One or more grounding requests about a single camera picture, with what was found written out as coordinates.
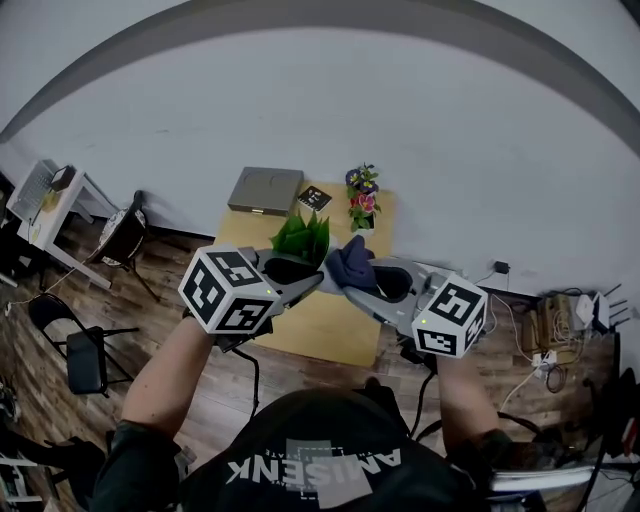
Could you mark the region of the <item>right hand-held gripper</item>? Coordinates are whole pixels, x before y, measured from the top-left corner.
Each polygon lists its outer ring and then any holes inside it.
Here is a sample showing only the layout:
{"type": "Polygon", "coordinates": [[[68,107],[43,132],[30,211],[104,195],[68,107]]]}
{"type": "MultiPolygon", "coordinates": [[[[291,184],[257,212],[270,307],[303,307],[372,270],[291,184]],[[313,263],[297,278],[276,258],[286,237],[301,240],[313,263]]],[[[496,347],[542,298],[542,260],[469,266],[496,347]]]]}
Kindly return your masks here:
{"type": "Polygon", "coordinates": [[[455,272],[427,272],[417,263],[376,258],[373,270],[382,294],[345,287],[346,298],[368,316],[408,329],[399,343],[418,353],[461,358],[485,325],[488,294],[455,272]]]}

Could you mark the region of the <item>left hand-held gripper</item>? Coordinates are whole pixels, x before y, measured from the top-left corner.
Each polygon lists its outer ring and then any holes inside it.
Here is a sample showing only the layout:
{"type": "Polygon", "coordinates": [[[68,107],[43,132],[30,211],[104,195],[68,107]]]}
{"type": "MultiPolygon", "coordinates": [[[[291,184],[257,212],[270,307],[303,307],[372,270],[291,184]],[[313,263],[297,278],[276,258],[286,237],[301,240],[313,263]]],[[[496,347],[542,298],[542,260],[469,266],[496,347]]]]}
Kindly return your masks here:
{"type": "Polygon", "coordinates": [[[210,245],[196,250],[178,288],[188,312],[223,352],[273,332],[271,318],[316,290],[321,271],[271,281],[280,255],[272,249],[210,245]]]}

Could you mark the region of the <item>green plant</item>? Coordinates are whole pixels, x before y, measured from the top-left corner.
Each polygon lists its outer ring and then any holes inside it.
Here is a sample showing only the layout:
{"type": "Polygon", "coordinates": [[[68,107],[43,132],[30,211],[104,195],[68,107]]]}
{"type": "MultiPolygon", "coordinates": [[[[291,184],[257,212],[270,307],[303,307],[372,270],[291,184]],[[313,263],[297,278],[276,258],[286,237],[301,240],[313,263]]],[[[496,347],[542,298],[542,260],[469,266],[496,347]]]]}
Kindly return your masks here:
{"type": "Polygon", "coordinates": [[[272,249],[294,256],[310,264],[324,275],[318,290],[327,294],[343,292],[331,277],[326,260],[338,248],[337,239],[330,234],[329,218],[319,219],[315,212],[305,221],[301,213],[289,217],[279,232],[271,238],[272,249]]]}

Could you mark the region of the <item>dark blue cloth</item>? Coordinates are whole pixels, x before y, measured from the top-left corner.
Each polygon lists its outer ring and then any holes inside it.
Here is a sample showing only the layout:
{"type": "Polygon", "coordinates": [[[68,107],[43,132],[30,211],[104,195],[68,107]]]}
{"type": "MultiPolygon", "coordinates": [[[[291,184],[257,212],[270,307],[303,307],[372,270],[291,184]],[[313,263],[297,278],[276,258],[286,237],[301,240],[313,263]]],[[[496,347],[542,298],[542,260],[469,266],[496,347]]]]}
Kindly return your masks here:
{"type": "Polygon", "coordinates": [[[356,235],[343,248],[332,251],[325,264],[338,288],[373,290],[377,288],[375,271],[370,263],[374,258],[375,254],[366,247],[364,237],[356,235]]]}

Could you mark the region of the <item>person's left forearm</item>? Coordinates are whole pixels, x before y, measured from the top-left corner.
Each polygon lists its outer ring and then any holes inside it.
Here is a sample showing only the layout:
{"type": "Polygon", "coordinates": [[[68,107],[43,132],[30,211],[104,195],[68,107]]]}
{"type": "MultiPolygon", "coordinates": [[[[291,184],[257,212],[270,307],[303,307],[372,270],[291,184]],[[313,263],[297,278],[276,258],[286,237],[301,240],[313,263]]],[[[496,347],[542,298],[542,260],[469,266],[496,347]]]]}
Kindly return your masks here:
{"type": "Polygon", "coordinates": [[[212,339],[186,317],[136,376],[121,419],[173,439],[180,431],[212,350],[212,339]]]}

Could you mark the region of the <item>person's right forearm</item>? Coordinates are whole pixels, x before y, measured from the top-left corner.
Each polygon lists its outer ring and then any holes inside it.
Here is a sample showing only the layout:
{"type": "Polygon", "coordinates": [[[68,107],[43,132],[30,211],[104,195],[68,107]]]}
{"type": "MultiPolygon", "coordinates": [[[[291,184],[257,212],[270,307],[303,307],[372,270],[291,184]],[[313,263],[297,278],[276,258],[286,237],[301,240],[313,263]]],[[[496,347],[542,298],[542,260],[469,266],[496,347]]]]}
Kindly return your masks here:
{"type": "Polygon", "coordinates": [[[497,430],[499,417],[471,355],[437,356],[436,363],[443,442],[452,455],[465,443],[476,443],[497,430]]]}

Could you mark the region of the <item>small black marker card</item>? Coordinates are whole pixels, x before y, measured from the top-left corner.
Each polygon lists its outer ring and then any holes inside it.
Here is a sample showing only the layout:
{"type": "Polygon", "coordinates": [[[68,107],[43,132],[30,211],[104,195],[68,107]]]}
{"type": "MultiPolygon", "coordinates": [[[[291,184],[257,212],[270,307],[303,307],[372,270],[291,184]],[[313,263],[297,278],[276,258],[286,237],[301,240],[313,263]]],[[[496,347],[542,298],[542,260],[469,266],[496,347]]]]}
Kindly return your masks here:
{"type": "Polygon", "coordinates": [[[308,209],[320,213],[331,203],[332,197],[311,185],[298,196],[297,201],[308,209]]]}

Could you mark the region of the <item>flat grey box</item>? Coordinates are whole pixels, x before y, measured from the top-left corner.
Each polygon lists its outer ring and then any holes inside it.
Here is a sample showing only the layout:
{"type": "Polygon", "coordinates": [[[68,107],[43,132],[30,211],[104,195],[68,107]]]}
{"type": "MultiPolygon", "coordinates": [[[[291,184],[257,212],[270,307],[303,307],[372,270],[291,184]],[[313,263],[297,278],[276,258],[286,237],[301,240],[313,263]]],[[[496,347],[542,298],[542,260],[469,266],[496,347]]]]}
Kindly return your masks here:
{"type": "Polygon", "coordinates": [[[245,167],[227,205],[233,211],[288,217],[303,181],[302,170],[245,167]]]}

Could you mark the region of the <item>colourful flowers in small pot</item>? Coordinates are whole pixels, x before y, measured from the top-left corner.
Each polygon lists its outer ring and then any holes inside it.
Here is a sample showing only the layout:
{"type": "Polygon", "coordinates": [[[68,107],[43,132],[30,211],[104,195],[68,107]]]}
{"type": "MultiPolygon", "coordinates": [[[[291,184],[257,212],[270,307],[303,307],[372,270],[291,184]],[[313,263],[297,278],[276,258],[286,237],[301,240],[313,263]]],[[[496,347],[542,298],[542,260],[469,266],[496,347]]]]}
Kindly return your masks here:
{"type": "Polygon", "coordinates": [[[346,193],[349,200],[348,215],[350,229],[353,233],[359,230],[373,230],[375,218],[381,212],[376,194],[379,191],[377,177],[379,173],[373,164],[363,163],[349,170],[345,175],[346,193]]]}

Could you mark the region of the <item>round black stool chair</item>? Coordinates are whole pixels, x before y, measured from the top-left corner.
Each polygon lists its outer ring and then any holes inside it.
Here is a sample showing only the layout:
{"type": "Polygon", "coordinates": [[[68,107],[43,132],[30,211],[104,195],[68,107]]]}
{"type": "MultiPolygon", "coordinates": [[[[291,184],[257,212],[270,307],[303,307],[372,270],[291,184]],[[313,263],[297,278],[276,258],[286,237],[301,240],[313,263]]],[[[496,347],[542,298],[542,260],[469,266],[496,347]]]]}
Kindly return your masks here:
{"type": "Polygon", "coordinates": [[[151,290],[136,270],[136,257],[148,235],[143,211],[144,192],[137,190],[132,203],[112,215],[100,235],[98,246],[89,255],[89,264],[103,263],[110,268],[130,272],[145,291],[156,301],[160,298],[151,290]]]}

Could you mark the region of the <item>person's black printed t-shirt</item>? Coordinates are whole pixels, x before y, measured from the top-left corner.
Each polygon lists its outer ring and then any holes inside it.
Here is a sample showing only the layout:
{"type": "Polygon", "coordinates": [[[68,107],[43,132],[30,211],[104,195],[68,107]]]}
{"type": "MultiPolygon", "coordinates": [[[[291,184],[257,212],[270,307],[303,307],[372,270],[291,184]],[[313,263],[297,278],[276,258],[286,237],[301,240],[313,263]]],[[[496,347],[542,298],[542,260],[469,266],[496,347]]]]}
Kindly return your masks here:
{"type": "Polygon", "coordinates": [[[121,423],[90,512],[488,512],[468,473],[370,398],[336,389],[288,394],[187,477],[177,445],[121,423]]]}

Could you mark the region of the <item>white router with antennas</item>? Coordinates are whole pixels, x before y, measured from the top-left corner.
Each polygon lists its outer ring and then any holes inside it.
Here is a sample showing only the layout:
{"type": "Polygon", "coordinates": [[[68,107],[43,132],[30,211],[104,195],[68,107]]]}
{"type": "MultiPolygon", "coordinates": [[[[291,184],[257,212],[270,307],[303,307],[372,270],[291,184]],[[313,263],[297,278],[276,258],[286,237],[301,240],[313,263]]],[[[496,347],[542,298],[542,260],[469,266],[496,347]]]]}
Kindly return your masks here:
{"type": "Polygon", "coordinates": [[[621,287],[622,284],[617,284],[605,292],[579,291],[575,304],[570,307],[574,329],[606,334],[627,321],[623,315],[629,311],[628,300],[614,297],[621,287]]]}

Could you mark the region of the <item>black folding chair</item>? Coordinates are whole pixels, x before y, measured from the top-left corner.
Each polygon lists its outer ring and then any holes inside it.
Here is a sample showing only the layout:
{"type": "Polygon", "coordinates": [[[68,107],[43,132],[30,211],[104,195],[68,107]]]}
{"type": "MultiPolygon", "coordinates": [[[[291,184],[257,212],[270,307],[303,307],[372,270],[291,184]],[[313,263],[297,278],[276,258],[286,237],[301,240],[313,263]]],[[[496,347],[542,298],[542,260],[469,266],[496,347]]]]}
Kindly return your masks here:
{"type": "Polygon", "coordinates": [[[101,394],[107,397],[111,385],[134,380],[105,347],[108,346],[107,338],[135,333],[139,328],[87,328],[65,302],[50,293],[42,293],[31,299],[27,311],[32,324],[65,360],[67,384],[74,395],[101,394]],[[72,322],[77,330],[64,341],[55,341],[46,333],[46,329],[60,320],[72,322]]]}

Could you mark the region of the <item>white side table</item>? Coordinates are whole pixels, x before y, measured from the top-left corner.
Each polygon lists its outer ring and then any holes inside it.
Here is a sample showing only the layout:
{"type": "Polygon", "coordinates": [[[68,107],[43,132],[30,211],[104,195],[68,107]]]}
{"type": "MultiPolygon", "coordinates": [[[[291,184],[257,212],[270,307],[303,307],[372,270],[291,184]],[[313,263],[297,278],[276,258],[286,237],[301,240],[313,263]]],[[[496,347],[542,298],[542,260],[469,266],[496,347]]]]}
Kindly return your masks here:
{"type": "MultiPolygon", "coordinates": [[[[20,179],[16,187],[32,170],[34,164],[20,179]]],[[[37,216],[31,222],[24,222],[18,218],[21,221],[17,231],[18,236],[32,247],[53,257],[57,262],[64,265],[70,271],[77,271],[101,288],[106,290],[110,289],[111,282],[108,279],[92,270],[88,263],[81,262],[71,256],[58,246],[55,240],[64,221],[70,213],[79,214],[88,223],[93,222],[93,217],[81,203],[81,199],[84,196],[92,198],[93,201],[102,208],[107,217],[116,213],[117,209],[115,205],[95,185],[93,180],[84,171],[79,170],[76,170],[75,177],[69,187],[64,191],[57,193],[56,196],[58,197],[57,203],[50,212],[46,212],[41,204],[37,216]]]]}

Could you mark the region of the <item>white perforated board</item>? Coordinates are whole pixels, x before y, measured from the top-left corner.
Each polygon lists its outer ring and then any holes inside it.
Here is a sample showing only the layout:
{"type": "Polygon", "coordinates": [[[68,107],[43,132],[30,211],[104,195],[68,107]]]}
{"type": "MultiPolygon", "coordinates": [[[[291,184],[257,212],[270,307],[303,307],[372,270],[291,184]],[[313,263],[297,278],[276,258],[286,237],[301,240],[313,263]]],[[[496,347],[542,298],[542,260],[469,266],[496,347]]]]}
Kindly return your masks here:
{"type": "Polygon", "coordinates": [[[38,214],[59,167],[51,159],[38,160],[14,189],[7,206],[17,218],[31,222],[38,214]]]}

